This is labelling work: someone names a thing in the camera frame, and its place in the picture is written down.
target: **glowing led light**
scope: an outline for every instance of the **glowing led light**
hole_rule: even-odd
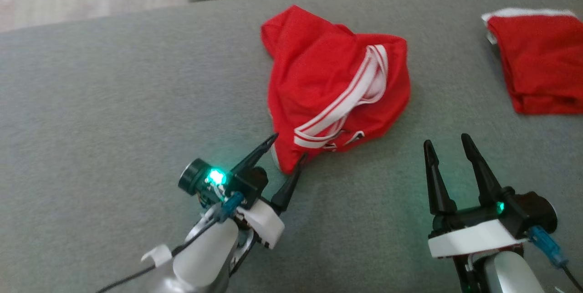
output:
[[[504,202],[497,202],[496,203],[496,212],[498,214],[502,214],[502,212],[504,212]]]
[[[207,177],[213,185],[219,186],[225,183],[225,174],[218,170],[211,170]]]

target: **white striped trim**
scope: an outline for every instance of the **white striped trim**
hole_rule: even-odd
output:
[[[316,117],[294,130],[294,143],[306,148],[323,147],[340,132],[353,108],[376,103],[383,97],[387,89],[387,75],[388,56],[385,47],[367,46],[364,60],[348,88]],[[317,137],[329,127],[327,135]]]
[[[568,9],[529,9],[529,8],[504,8],[491,13],[486,13],[481,16],[484,23],[487,23],[492,17],[517,17],[517,16],[533,16],[533,15],[545,15],[545,16],[572,16],[577,18],[577,16]]]

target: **black cable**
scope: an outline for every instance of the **black cable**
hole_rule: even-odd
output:
[[[200,231],[198,231],[198,233],[196,233],[191,239],[189,239],[186,243],[182,244],[182,245],[178,245],[177,247],[175,247],[172,250],[172,256],[176,256],[176,254],[179,254],[180,252],[182,252],[184,249],[186,249],[189,245],[191,245],[195,239],[197,239],[198,237],[200,237],[200,235],[202,235],[207,229],[209,229],[212,225],[216,224],[217,219],[213,219],[209,222],[206,223],[206,225],[200,229]],[[125,284],[131,280],[135,280],[136,278],[147,274],[148,272],[151,272],[152,270],[156,269],[155,265],[152,265],[144,270],[140,270],[139,272],[136,272],[133,275],[127,276],[122,280],[118,280],[114,283],[109,284],[108,286],[100,289],[99,291],[97,291],[97,293],[105,293],[106,291],[109,291],[110,289],[114,288],[114,287],[118,287],[122,284]]]
[[[575,277],[573,277],[573,274],[571,274],[571,272],[569,272],[569,268],[567,268],[567,266],[563,266],[563,270],[565,271],[565,274],[567,275],[567,277],[569,277],[569,279],[573,282],[573,285],[575,285],[575,287],[577,287],[577,289],[580,292],[583,292],[583,287],[581,287],[581,284],[579,284],[579,282],[577,282],[577,280],[575,280]]]

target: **blue connector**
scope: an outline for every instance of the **blue connector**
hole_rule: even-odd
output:
[[[222,224],[228,218],[231,218],[233,214],[235,214],[235,210],[237,207],[241,205],[241,203],[245,200],[245,197],[239,191],[236,191],[228,200],[227,202],[223,203],[223,206],[219,210],[219,212],[215,213],[213,218],[219,221],[219,224]]]
[[[550,237],[541,226],[533,226],[528,229],[528,239],[546,254],[555,268],[562,268],[569,261],[562,253],[559,245]]]

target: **folded red garment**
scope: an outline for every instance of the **folded red garment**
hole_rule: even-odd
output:
[[[517,113],[583,113],[583,23],[573,13],[506,8],[482,19]]]
[[[409,100],[403,38],[354,34],[297,6],[261,27],[274,59],[268,108],[284,173],[305,152],[345,151],[383,135]]]

